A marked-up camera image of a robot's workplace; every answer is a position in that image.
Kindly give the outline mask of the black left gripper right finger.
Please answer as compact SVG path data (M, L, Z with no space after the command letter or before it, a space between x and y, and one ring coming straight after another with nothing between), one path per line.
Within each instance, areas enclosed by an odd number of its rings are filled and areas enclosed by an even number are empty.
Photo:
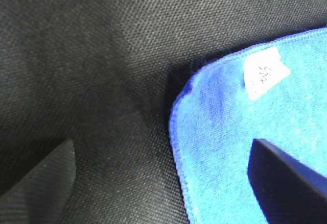
M253 140L247 176L268 223L326 223L326 177L273 143Z

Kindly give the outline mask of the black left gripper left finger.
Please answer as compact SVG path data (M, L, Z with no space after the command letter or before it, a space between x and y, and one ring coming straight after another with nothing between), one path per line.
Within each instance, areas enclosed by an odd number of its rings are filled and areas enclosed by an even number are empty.
M1 223L59 223L76 178L72 140L1 179Z

